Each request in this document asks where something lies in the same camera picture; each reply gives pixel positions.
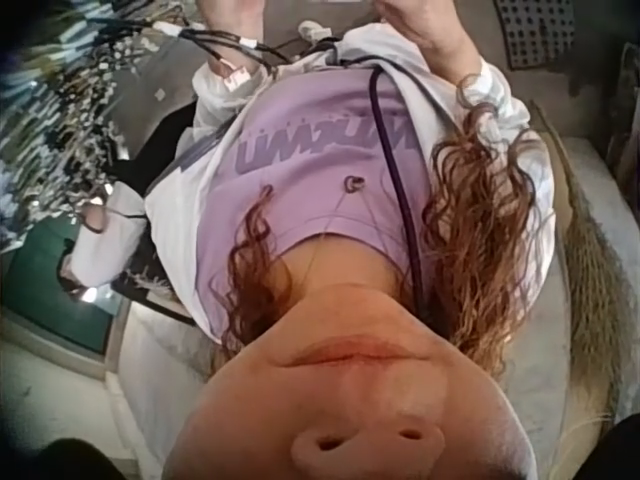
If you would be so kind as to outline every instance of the nostril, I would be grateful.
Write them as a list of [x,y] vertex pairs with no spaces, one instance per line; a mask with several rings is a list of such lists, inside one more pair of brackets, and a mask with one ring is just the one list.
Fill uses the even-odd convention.
[[329,437],[318,440],[318,447],[323,452],[330,452],[331,450],[338,448],[343,443],[344,440],[341,438]]
[[418,430],[402,430],[400,436],[408,440],[422,440],[422,433]]

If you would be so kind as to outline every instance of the white shirt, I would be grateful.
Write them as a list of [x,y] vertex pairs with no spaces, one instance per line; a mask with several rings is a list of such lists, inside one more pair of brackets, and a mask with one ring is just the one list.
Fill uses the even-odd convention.
[[101,287],[122,273],[135,253],[147,224],[140,195],[116,182],[106,204],[107,221],[102,233],[80,227],[69,268],[85,287]]

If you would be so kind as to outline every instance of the nose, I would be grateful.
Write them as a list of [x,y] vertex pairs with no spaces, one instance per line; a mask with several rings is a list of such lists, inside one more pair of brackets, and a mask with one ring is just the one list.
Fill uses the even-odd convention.
[[444,450],[435,425],[402,418],[363,428],[323,425],[296,437],[291,454],[312,479],[427,478]]

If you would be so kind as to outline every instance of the dark hair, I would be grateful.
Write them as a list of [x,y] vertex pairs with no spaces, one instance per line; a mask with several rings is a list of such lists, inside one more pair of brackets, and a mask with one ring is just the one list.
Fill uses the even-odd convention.
[[[441,312],[447,340],[497,377],[506,341],[524,320],[523,280],[533,245],[525,233],[537,210],[533,181],[518,158],[536,142],[525,130],[502,155],[478,131],[481,118],[496,115],[496,107],[471,107],[462,96],[461,103],[469,109],[461,131],[432,152],[437,181],[422,215],[421,235],[436,258],[428,302],[430,310]],[[273,195],[272,187],[264,188],[229,255],[231,292],[222,299],[229,315],[222,338],[228,358],[273,326],[291,298],[292,285],[276,291],[270,284],[280,260],[269,250],[271,228],[262,214]]]
[[87,291],[87,287],[74,282],[70,278],[63,277],[61,273],[62,264],[64,263],[65,257],[73,252],[75,246],[76,242],[74,242],[73,240],[70,240],[68,238],[64,239],[64,247],[62,249],[62,253],[60,254],[58,264],[56,265],[56,278],[58,279],[58,283],[62,287],[62,291],[69,295],[73,300],[78,300]]

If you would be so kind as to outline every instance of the green wall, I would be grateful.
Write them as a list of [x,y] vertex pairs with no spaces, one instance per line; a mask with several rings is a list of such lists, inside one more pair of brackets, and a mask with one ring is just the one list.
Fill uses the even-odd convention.
[[72,300],[56,278],[64,239],[75,239],[77,230],[66,217],[47,219],[34,227],[22,248],[3,262],[2,306],[54,335],[103,354],[112,313]]

